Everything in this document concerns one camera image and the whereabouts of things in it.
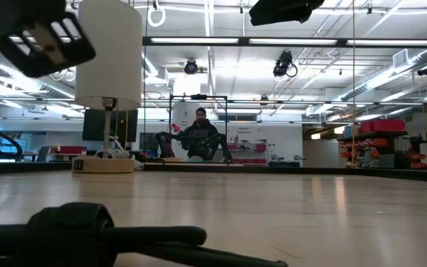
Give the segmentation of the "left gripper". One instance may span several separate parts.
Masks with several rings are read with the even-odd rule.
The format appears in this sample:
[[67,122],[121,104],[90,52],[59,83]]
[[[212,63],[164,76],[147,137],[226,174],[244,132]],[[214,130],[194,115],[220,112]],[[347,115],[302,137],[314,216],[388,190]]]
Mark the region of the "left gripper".
[[65,0],[0,0],[0,51],[25,76],[38,78],[96,57]]

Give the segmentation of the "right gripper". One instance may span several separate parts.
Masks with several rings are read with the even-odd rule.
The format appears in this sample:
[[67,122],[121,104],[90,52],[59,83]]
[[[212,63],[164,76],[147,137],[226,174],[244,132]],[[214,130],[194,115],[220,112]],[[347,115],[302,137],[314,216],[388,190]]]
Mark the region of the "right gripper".
[[259,0],[250,10],[251,24],[304,23],[324,0]]

